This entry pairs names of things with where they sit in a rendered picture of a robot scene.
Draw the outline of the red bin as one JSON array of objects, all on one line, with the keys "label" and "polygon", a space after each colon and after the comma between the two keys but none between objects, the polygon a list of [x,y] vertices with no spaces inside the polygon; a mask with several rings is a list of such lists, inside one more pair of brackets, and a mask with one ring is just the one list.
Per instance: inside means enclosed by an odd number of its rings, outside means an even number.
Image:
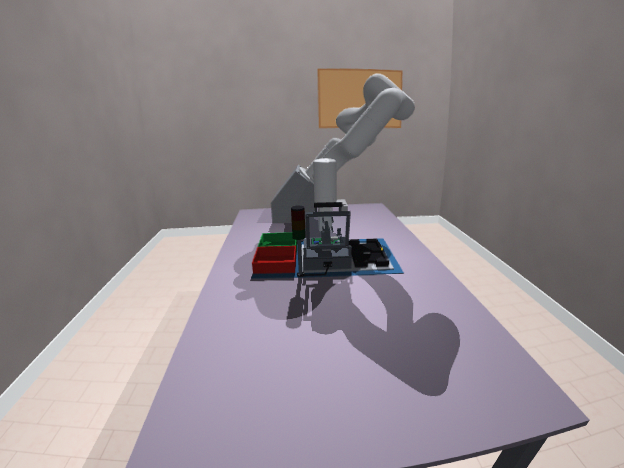
[{"label": "red bin", "polygon": [[257,247],[252,269],[253,274],[295,273],[296,246]]}]

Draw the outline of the green open bin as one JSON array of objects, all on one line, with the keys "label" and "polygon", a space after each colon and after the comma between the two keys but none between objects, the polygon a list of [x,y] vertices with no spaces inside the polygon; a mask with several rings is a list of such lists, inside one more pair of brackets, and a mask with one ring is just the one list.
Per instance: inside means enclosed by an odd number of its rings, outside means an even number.
[{"label": "green open bin", "polygon": [[262,233],[258,247],[270,246],[296,246],[297,254],[297,240],[293,239],[292,232]]}]

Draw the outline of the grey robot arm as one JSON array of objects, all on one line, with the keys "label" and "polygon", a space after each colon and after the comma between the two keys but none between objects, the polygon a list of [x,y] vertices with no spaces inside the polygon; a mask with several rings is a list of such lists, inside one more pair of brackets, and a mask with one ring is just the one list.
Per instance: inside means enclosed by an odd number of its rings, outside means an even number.
[{"label": "grey robot arm", "polygon": [[332,138],[307,169],[299,168],[314,184],[314,202],[342,202],[342,211],[348,211],[346,201],[337,200],[337,171],[372,145],[392,117],[405,120],[414,112],[414,102],[396,88],[400,89],[382,74],[370,76],[363,87],[365,104],[347,108],[336,118],[337,126],[346,134],[344,138]]}]

